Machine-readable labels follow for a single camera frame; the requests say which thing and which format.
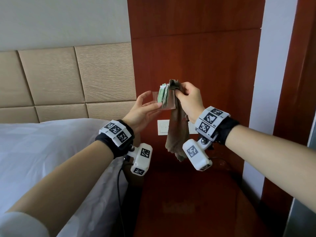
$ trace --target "white sleeve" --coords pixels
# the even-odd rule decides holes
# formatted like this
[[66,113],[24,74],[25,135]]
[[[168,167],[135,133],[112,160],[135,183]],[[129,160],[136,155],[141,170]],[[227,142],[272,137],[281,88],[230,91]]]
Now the white sleeve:
[[0,215],[0,237],[49,237],[46,227],[37,219],[20,212]]

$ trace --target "bed headboard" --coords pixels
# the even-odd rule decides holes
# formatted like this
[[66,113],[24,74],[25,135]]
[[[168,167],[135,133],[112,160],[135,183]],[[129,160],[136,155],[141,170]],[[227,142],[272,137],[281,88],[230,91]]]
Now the bed headboard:
[[0,52],[0,123],[119,119],[135,100],[130,43]]

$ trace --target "black wrist strap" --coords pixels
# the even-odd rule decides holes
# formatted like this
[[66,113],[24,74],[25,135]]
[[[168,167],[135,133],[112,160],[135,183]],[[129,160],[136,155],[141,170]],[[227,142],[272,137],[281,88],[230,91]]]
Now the black wrist strap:
[[234,128],[237,125],[239,125],[239,122],[228,116],[225,119],[223,119],[223,121],[216,128],[218,136],[215,139],[215,142],[218,142],[220,145],[225,145],[227,136],[229,135],[232,128]]
[[120,122],[122,125],[124,125],[126,127],[126,129],[128,130],[128,132],[132,135],[127,141],[125,141],[121,146],[117,146],[113,140],[107,136],[105,133],[100,133],[99,135],[97,135],[97,137],[95,138],[96,141],[101,141],[104,144],[106,144],[111,151],[113,152],[114,155],[114,159],[120,156],[123,156],[125,154],[128,153],[128,151],[131,148],[131,145],[133,144],[133,139],[135,138],[134,136],[134,132],[132,130],[131,127],[129,127],[129,125],[127,125],[124,121],[122,120],[117,120],[118,122]]

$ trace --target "forearm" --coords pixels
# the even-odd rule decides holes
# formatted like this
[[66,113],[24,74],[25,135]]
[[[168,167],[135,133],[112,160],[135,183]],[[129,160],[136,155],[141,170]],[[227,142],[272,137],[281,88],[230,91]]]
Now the forearm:
[[56,236],[113,160],[104,143],[95,141],[44,177],[9,210],[41,221]]
[[231,130],[226,146],[316,212],[314,150],[241,125]]

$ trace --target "brown sock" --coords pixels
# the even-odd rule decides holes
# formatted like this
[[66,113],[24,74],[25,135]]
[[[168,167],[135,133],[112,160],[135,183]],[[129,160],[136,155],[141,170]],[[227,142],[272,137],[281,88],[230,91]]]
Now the brown sock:
[[[170,80],[170,90],[180,90],[183,93],[181,83],[176,80]],[[176,109],[171,110],[171,116],[169,120],[169,129],[166,141],[166,149],[174,153],[179,161],[183,161],[187,158],[182,145],[186,142],[189,136],[188,121],[189,118],[181,107],[181,103],[178,98],[175,98]]]

